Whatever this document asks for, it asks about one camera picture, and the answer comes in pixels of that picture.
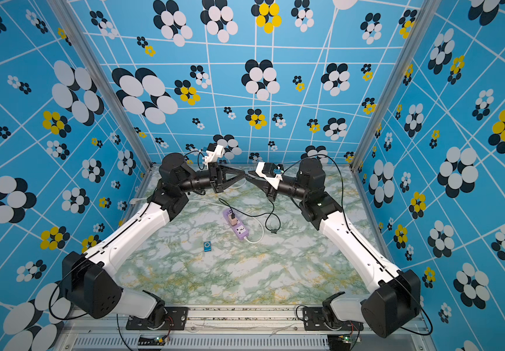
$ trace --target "green marble texture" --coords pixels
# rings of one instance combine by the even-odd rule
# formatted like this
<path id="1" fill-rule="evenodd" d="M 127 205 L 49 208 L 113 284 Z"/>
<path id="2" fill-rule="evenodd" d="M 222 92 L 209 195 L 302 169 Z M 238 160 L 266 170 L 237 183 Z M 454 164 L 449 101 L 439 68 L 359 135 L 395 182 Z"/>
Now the green marble texture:
<path id="1" fill-rule="evenodd" d="M 255 165 L 235 166 L 252 170 Z M 326 166 L 326 190 L 340 202 L 340 177 Z M 375 234 L 347 167 L 344 177 L 344 208 L 360 232 L 375 244 Z M 145 196 L 151 195 L 159 174 L 154 169 Z M 158 230 L 122 265 L 116 279 L 125 287 L 147 290 L 168 303 L 186 304 L 320 304 L 338 291 L 363 297 L 368 294 L 360 276 L 323 234 L 305 221 L 299 209 L 285 197 L 276 199 L 275 213 L 282 221 L 277 234 L 265 229 L 257 244 L 239 241 L 222 218 L 227 200 L 249 214 L 269 212 L 270 202 L 261 190 L 247 182 L 222 194 L 192 193 L 185 209 L 173 222 Z M 250 230 L 250 240 L 262 235 L 258 221 L 239 216 Z M 262 225 L 266 216 L 258 218 Z M 272 216 L 270 228 L 277 226 Z M 204 252 L 204 242 L 212 251 Z"/>

